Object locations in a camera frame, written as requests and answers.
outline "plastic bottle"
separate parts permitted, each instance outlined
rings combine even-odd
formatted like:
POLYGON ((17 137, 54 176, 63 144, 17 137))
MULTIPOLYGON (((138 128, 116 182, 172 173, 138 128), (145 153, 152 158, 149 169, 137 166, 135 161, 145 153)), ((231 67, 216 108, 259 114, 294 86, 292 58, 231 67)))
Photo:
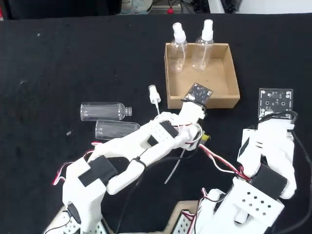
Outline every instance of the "plastic bottle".
POLYGON ((213 21, 207 19, 204 22, 204 29, 201 37, 197 39, 196 45, 193 49, 192 66, 195 69, 204 70, 207 67, 210 61, 212 47, 214 45, 213 36, 213 21))
POLYGON ((175 23, 172 26, 175 39, 169 46, 168 66, 171 72, 180 72, 183 69, 187 51, 187 42, 185 32, 181 23, 175 23))
POLYGON ((120 102, 83 102, 80 107, 82 121, 98 119, 122 120, 132 115, 132 107, 125 107, 120 102))
POLYGON ((111 140, 121 138, 138 130, 140 125, 132 122, 98 120, 96 124, 96 139, 111 140))

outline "robotic arm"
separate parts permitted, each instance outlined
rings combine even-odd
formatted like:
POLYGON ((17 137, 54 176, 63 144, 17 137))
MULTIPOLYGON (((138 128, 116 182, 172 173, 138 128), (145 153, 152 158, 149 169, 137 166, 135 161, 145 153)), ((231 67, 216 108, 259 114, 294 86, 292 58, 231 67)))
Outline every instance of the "robotic arm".
POLYGON ((63 203, 81 224, 82 233, 89 232, 102 219, 100 204, 106 192, 118 193, 172 149, 195 149, 203 134, 197 122, 205 117, 203 106, 211 94, 211 90, 195 83, 179 115, 163 112, 123 138, 96 145, 88 161, 80 158, 67 167, 63 203), (130 163, 118 175, 110 157, 125 157, 130 163))
POLYGON ((296 190, 293 168, 292 90, 260 89, 259 124, 244 129, 237 161, 250 178, 233 179, 229 192, 212 189, 202 200, 196 233, 263 234, 271 227, 296 190))

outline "bottle cap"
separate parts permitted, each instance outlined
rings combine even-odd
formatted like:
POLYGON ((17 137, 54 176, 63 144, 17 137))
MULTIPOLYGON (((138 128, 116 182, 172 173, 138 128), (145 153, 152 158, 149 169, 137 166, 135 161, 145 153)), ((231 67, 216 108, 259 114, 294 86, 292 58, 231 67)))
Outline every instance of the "bottle cap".
POLYGON ((181 23, 173 24, 174 37, 177 43, 183 43, 186 40, 185 32, 182 29, 181 23))
POLYGON ((204 29, 201 33, 201 38, 203 40, 212 40, 214 37, 213 31, 213 21, 211 19, 207 19, 204 21, 204 29))

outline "black table surface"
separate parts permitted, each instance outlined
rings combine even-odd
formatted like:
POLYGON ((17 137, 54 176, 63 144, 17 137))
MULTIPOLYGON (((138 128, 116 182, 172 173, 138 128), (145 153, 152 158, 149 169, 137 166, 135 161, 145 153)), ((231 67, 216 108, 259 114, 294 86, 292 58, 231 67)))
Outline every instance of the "black table surface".
MULTIPOLYGON (((215 42, 229 43, 241 100, 233 109, 208 110, 207 146, 235 162, 242 129, 257 120, 258 90, 294 89, 295 130, 312 151, 312 15, 148 15, 0 23, 0 226, 1 233, 40 233, 62 206, 62 186, 51 185, 61 163, 91 148, 94 122, 82 122, 83 101, 132 106, 125 120, 144 124, 156 115, 148 86, 167 111, 164 44, 179 21, 194 42, 203 21, 214 20, 215 42)), ((179 156, 174 150, 170 156, 179 156)), ((119 168, 127 162, 116 160, 119 168)), ((232 177, 201 152, 148 170, 136 189, 121 231, 161 231, 178 201, 197 200, 200 189, 229 189, 232 177)), ((310 172, 299 147, 294 154, 298 190, 276 222, 281 229, 307 212, 310 172)), ((131 186, 105 195, 102 212, 114 229, 131 186)), ((293 233, 310 233, 311 220, 293 233)))

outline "cardboard box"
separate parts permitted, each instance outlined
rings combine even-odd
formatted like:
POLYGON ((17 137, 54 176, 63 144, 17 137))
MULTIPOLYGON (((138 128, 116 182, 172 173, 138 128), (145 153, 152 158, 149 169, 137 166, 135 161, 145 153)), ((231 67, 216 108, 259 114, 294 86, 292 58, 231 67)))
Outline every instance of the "cardboard box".
POLYGON ((172 73, 168 69, 169 45, 170 43, 167 43, 165 48, 165 72, 169 109, 181 108, 181 99, 184 98, 195 82, 214 92, 207 102, 207 108, 233 108, 236 105, 240 96, 228 44, 215 43, 212 48, 212 58, 207 68, 203 71, 197 71, 191 65, 195 43, 189 43, 184 68, 180 73, 172 73))

